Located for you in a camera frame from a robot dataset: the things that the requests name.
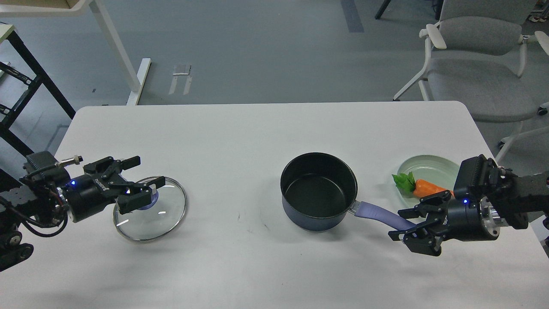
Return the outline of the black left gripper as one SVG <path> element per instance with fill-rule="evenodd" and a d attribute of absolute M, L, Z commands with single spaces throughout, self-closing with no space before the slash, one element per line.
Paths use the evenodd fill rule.
<path fill-rule="evenodd" d="M 138 182 L 114 182 L 112 188 L 107 180 L 140 164 L 140 156 L 125 160 L 109 156 L 84 165 L 86 175 L 73 178 L 64 186 L 72 222 L 100 213 L 115 200 L 121 215 L 152 205 L 157 190 L 166 184 L 165 176 L 148 177 Z"/>

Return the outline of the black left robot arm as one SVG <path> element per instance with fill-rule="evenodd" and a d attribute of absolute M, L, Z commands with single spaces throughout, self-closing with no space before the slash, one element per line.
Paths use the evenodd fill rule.
<path fill-rule="evenodd" d="M 82 221 L 107 205 L 118 205 L 121 214 L 153 205 L 164 176 L 143 183 L 130 182 L 121 172 L 139 166 L 139 156 L 127 160 L 106 157 L 84 165 L 84 174 L 71 178 L 67 166 L 79 165 L 81 156 L 57 160 L 50 152 L 26 157 L 26 175 L 19 180 L 6 175 L 1 184 L 1 270 L 27 260 L 33 245 L 24 244 L 20 225 L 39 237 L 61 233 L 68 221 Z"/>

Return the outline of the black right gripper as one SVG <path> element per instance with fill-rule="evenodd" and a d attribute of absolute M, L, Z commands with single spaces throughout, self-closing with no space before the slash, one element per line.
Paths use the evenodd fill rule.
<path fill-rule="evenodd" d="M 486 226 L 477 205 L 452 197 L 452 192 L 445 190 L 420 198 L 419 203 L 410 209 L 398 210 L 398 215 L 404 219 L 426 218 L 428 214 L 445 211 L 440 233 L 431 229 L 434 226 L 431 223 L 408 223 L 389 231 L 388 236 L 393 241 L 402 241 L 413 253 L 431 256 L 441 255 L 441 243 L 449 239 L 493 241 L 499 237 L 497 227 Z"/>

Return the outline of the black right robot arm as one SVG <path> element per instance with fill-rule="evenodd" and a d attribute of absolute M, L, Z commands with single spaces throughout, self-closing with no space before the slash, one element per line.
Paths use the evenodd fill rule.
<path fill-rule="evenodd" d="M 448 191 L 424 197 L 404 218 L 424 218 L 412 227 L 398 227 L 389 237 L 401 240 L 410 251 L 439 256 L 447 240 L 492 241 L 500 225 L 514 229 L 528 226 L 528 213 L 548 212 L 548 174 L 518 177 L 502 168 L 475 172 L 461 167 L 454 194 Z"/>

